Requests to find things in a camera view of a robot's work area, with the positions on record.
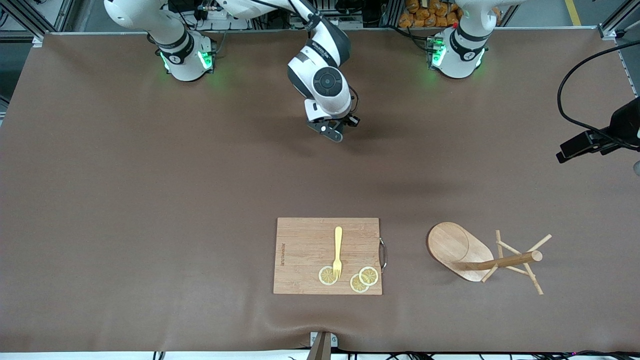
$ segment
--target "wooden cutting board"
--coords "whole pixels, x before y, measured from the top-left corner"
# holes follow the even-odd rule
[[[334,230],[342,227],[342,275],[333,285],[318,273],[332,266]],[[278,218],[273,293],[316,295],[382,295],[380,222],[377,218]],[[378,282],[363,293],[351,289],[351,277],[365,266],[378,271]]]

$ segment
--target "wooden mug tree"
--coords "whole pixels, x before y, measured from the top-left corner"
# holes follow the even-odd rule
[[[542,253],[538,249],[551,239],[551,235],[545,236],[526,252],[519,252],[502,242],[499,230],[495,231],[495,237],[498,245],[497,259],[493,258],[491,250],[485,244],[462,226],[452,222],[442,222],[429,232],[427,248],[436,260],[463,279],[485,282],[498,268],[507,268],[529,276],[538,294],[543,295],[529,263],[542,260]],[[513,255],[505,258],[502,248],[511,251]],[[515,265],[523,265],[525,270]]]

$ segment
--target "brown table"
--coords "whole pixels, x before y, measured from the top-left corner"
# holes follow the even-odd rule
[[[305,125],[286,64],[304,32],[231,34],[216,73],[179,83],[144,36],[48,36],[0,129],[0,350],[258,350],[310,331],[357,351],[640,350],[630,151],[559,165],[581,130],[562,76],[595,30],[496,31],[472,77],[427,69],[391,31],[349,33],[362,124]],[[632,99],[616,53],[566,110],[598,126]],[[272,294],[277,217],[379,217],[384,295]],[[526,277],[457,278],[425,247],[461,224],[493,248],[554,237]]]

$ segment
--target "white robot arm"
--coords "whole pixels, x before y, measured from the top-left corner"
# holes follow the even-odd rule
[[[526,0],[456,0],[463,10],[457,28],[447,28],[435,35],[441,38],[429,55],[429,63],[450,78],[465,78],[480,66],[484,45],[495,29],[496,6],[522,4]]]
[[[312,36],[289,62],[287,75],[305,99],[307,124],[334,142],[344,125],[357,126],[351,113],[349,85],[338,67],[349,59],[351,42],[307,0],[220,0],[229,14],[252,19],[276,9],[298,15]]]
[[[164,66],[181,81],[193,81],[213,67],[211,39],[190,31],[161,8],[168,0],[104,0],[104,8],[120,26],[143,29],[152,37]]]

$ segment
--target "fork handle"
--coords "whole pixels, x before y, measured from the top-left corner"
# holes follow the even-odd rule
[[[342,247],[342,228],[335,227],[335,259],[340,259],[340,248]]]

